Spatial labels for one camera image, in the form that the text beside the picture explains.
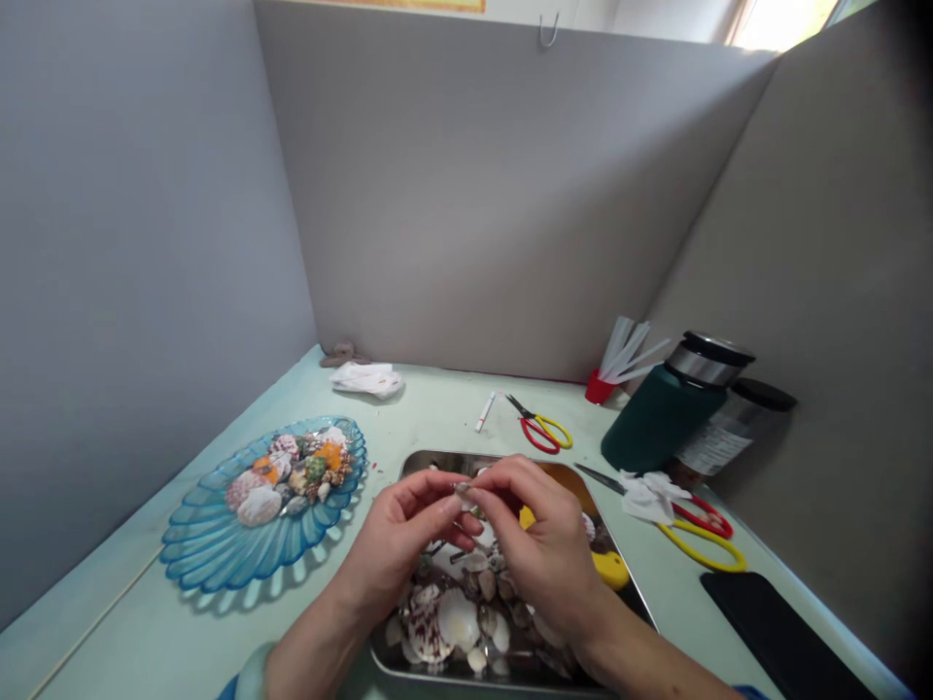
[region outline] gray partition wall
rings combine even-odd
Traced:
[[[654,297],[769,53],[259,0],[318,331],[583,380]]]
[[[0,629],[314,343],[247,0],[0,10]]]
[[[911,684],[933,612],[933,177],[892,9],[781,58],[649,316],[747,345],[746,374],[798,397],[712,486]]]

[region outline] green water bottle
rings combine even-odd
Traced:
[[[663,469],[726,403],[726,388],[754,361],[754,355],[728,340],[686,332],[619,413],[603,437],[603,456],[624,472]]]

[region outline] crumpled paper towel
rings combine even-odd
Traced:
[[[392,371],[392,365],[357,365],[349,362],[330,376],[330,384],[337,391],[372,394],[387,399],[404,386],[401,374]]]
[[[648,472],[644,476],[619,472],[619,483],[625,489],[622,497],[624,512],[662,525],[674,522],[675,498],[690,498],[690,492],[673,485],[664,472]]]

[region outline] table surface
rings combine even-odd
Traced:
[[[527,406],[562,423],[573,448],[561,461],[615,472],[600,454],[600,439],[618,405],[594,406],[582,386],[532,379],[397,366],[405,387],[385,402],[337,394],[319,347],[259,397],[191,463],[153,496],[107,541],[0,635],[0,696],[26,698],[108,607],[41,694],[55,698],[212,698],[258,645],[278,639],[321,592],[346,555],[373,498],[397,480],[405,458],[420,449],[533,457],[518,414],[496,400],[482,433],[476,420],[491,391],[515,394]],[[355,419],[375,463],[361,482],[339,527],[293,567],[269,580],[215,595],[183,592],[153,561],[168,516],[205,473],[250,440],[316,415]],[[751,684],[771,698],[781,694],[700,584],[705,569],[682,554],[653,525],[621,510],[621,497],[588,476],[591,493],[615,537],[632,576],[668,640],[729,684]],[[810,591],[707,490],[703,494],[735,525],[733,542],[748,569],[765,576],[880,698],[909,691]],[[697,548],[716,557],[715,546]],[[455,695],[461,688],[409,682],[381,673],[366,647],[341,697],[418,698]],[[502,691],[477,692],[487,697]]]

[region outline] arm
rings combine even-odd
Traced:
[[[347,558],[320,596],[269,653],[268,700],[330,698],[373,627],[395,606],[429,542],[466,551],[483,526],[462,513],[452,484],[461,474],[418,472],[384,489]]]
[[[472,486],[468,495],[489,518],[519,593],[567,640],[590,676],[626,697],[740,697],[603,585],[579,502],[534,462],[508,457]],[[521,504],[535,514],[527,531],[516,517]]]

